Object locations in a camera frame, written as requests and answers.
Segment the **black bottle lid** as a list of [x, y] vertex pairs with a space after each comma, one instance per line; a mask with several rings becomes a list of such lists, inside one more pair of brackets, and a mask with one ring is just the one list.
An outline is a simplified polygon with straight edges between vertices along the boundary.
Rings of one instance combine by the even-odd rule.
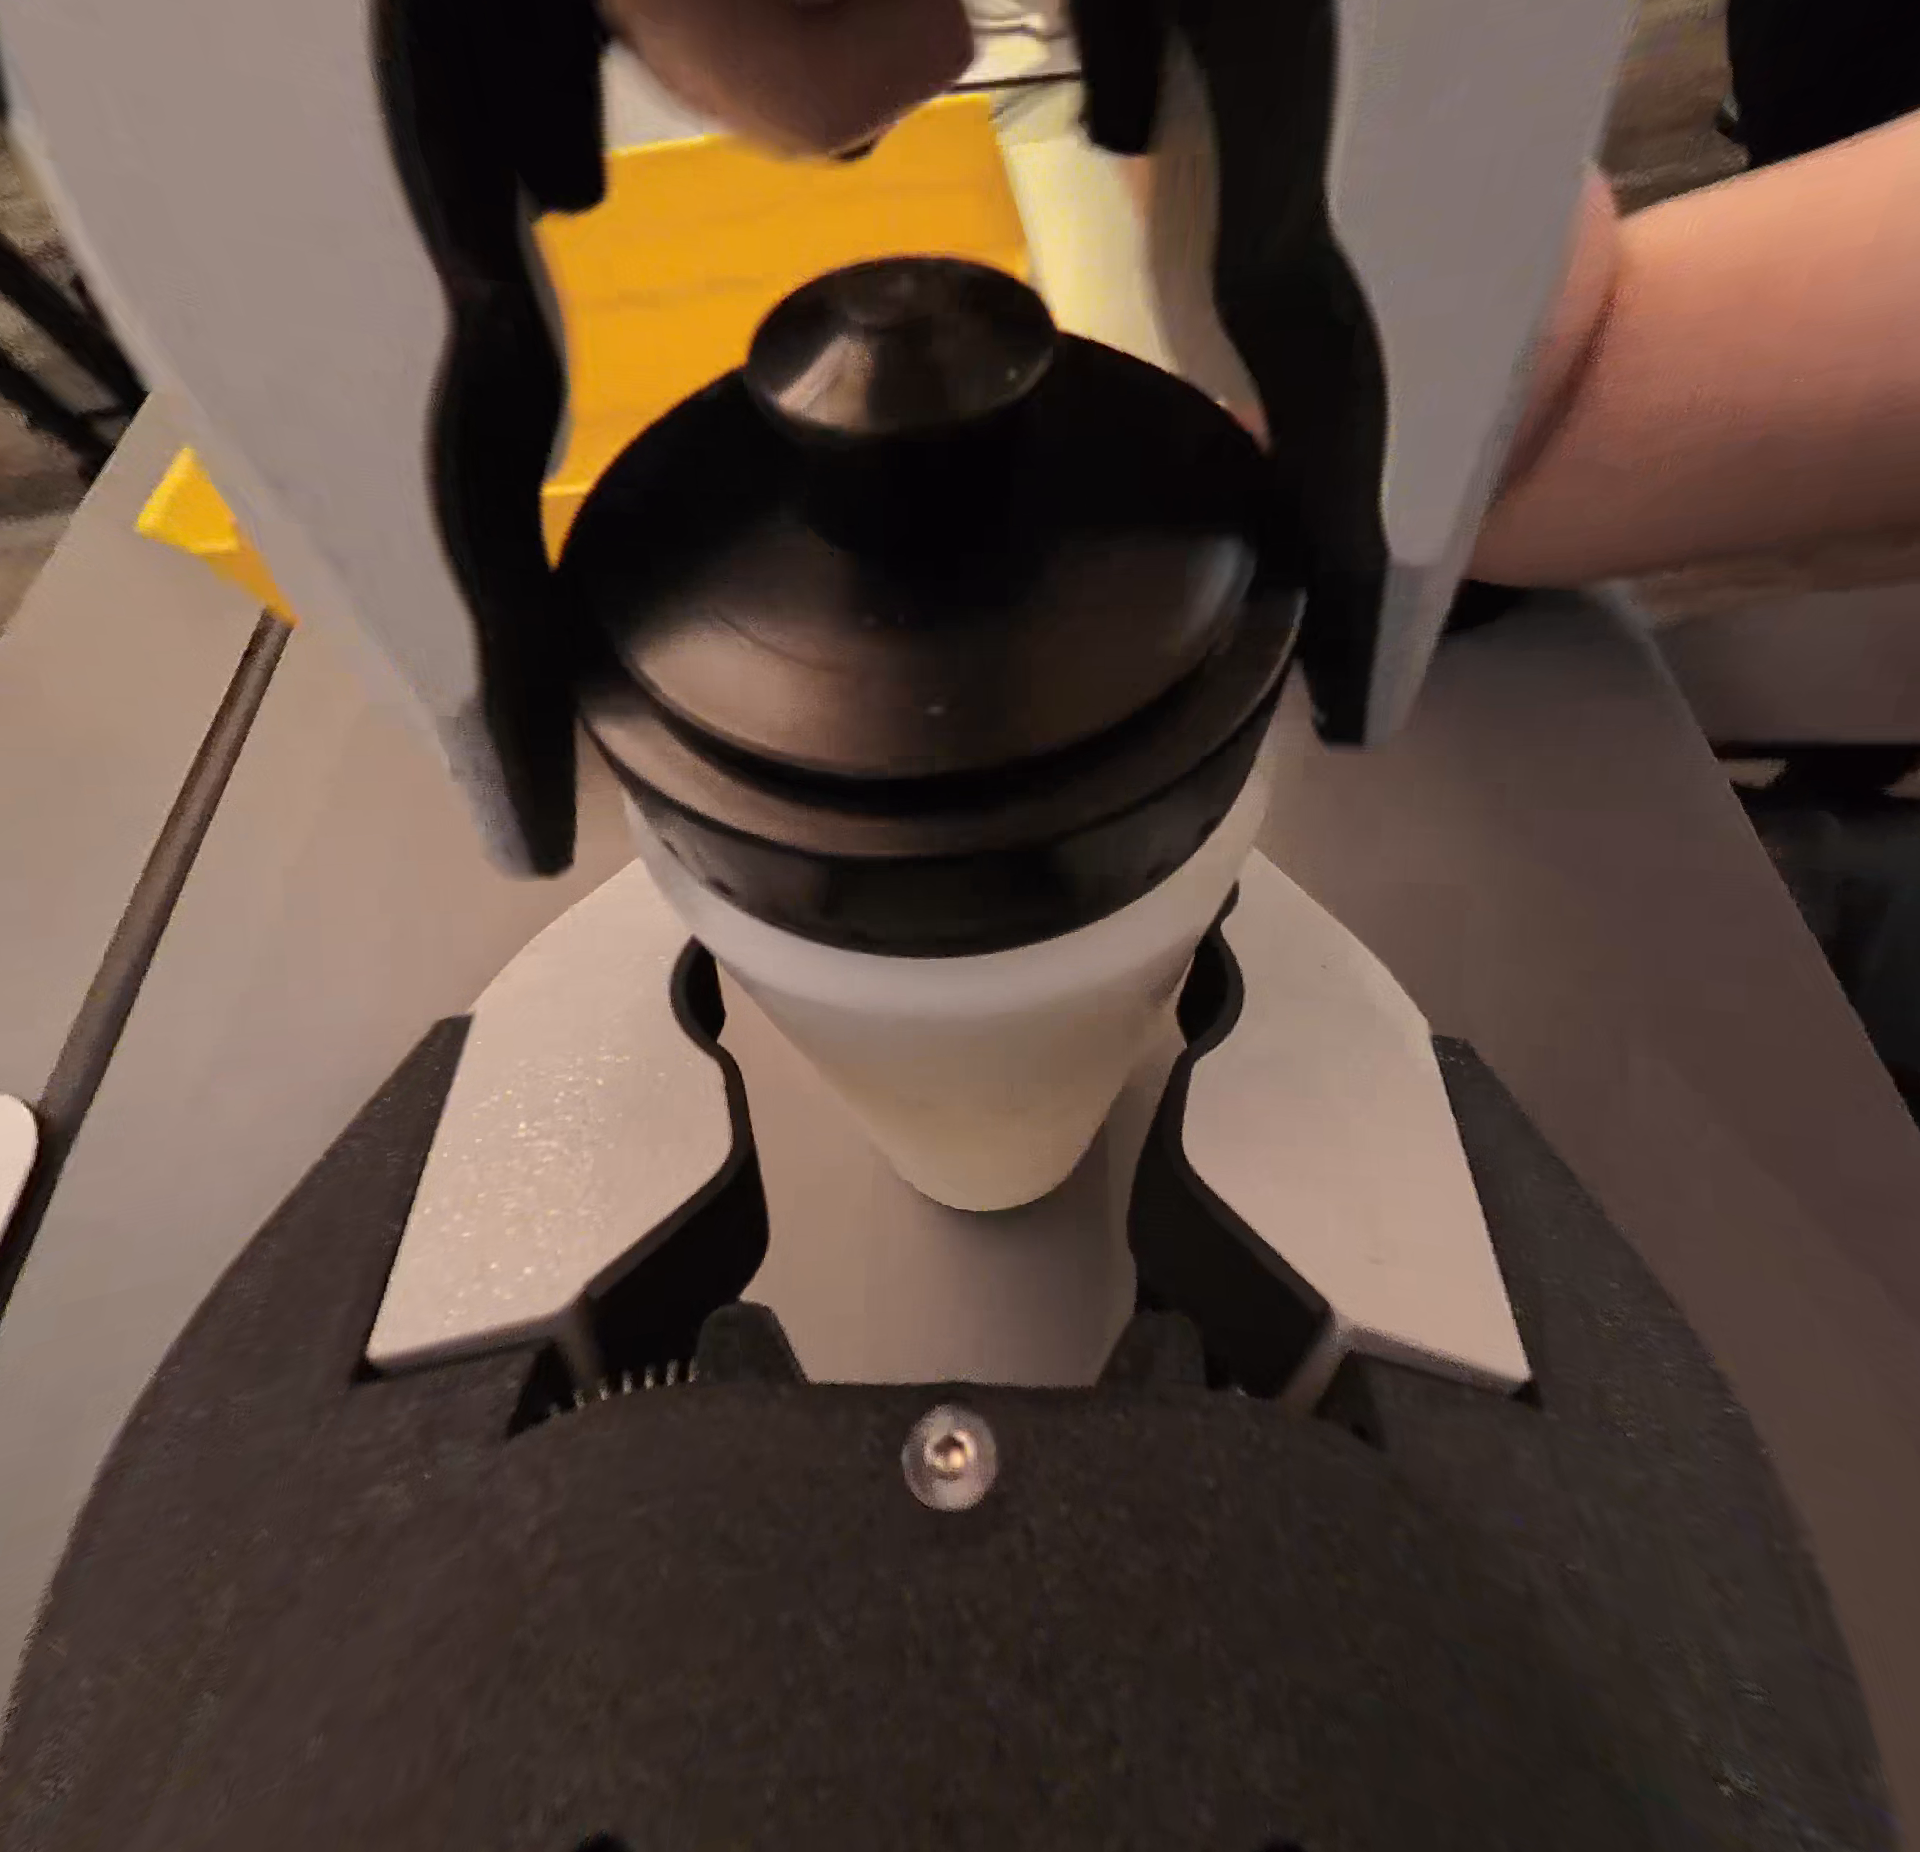
[[832, 949], [1106, 919], [1248, 787], [1295, 524], [1187, 382], [958, 259], [832, 269], [559, 553], [590, 740], [697, 887]]

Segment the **yellow plastic bin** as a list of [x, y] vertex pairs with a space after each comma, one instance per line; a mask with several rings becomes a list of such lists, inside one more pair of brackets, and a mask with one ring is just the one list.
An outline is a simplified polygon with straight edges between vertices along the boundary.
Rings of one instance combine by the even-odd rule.
[[722, 138], [624, 147], [606, 192], [548, 215], [569, 435], [540, 497], [550, 561], [593, 484], [646, 427], [744, 358], [807, 281], [884, 257], [951, 257], [1021, 281], [1031, 263], [991, 100], [947, 96], [858, 162], [780, 162]]

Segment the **person's right hand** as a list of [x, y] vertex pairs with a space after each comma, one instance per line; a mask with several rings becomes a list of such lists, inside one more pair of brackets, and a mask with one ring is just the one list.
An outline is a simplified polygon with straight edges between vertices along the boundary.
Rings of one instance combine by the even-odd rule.
[[784, 156], [866, 150], [971, 66], [963, 0], [599, 0], [658, 94]]

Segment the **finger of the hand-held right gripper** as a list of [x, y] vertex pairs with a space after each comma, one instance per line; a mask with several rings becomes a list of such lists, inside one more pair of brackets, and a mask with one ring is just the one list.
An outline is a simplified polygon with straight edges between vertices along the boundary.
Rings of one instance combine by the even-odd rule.
[[301, 618], [416, 713], [493, 858], [575, 847], [536, 244], [603, 198], [596, 0], [5, 0], [23, 155]]
[[1569, 273], [1628, 0], [1067, 0], [1090, 143], [1153, 172], [1175, 371], [1304, 529], [1325, 744], [1416, 699]]

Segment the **white plastic bottle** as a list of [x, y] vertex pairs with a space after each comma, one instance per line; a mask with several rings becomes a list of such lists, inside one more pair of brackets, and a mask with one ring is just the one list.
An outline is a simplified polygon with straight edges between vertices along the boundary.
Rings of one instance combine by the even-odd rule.
[[1133, 904], [1039, 945], [961, 957], [802, 939], [707, 892], [636, 807], [626, 820], [664, 901], [892, 1171], [940, 1206], [998, 1213], [1058, 1189], [1090, 1146], [1267, 805], [1269, 784], [1251, 775], [1193, 858]]

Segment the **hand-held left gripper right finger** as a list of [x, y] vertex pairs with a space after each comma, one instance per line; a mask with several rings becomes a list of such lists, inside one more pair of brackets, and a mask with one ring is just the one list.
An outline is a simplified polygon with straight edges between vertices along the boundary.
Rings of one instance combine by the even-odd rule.
[[1379, 1361], [1516, 1393], [1522, 1336], [1434, 1040], [1375, 952], [1260, 854], [1200, 939], [1139, 1149], [1139, 1304], [1209, 1386], [1319, 1401]]

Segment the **grey chair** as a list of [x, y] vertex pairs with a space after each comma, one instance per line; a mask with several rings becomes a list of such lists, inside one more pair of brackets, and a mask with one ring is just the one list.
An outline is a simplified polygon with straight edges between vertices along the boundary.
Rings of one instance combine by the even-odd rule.
[[1652, 639], [1717, 751], [1918, 745], [1915, 585], [1767, 599]]

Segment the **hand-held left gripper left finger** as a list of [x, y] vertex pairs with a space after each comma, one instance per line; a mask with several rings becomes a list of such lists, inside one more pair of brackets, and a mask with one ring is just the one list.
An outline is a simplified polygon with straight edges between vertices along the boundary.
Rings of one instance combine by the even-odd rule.
[[764, 1259], [710, 952], [646, 866], [475, 1000], [365, 1342], [379, 1376], [548, 1349], [569, 1380], [685, 1364]]

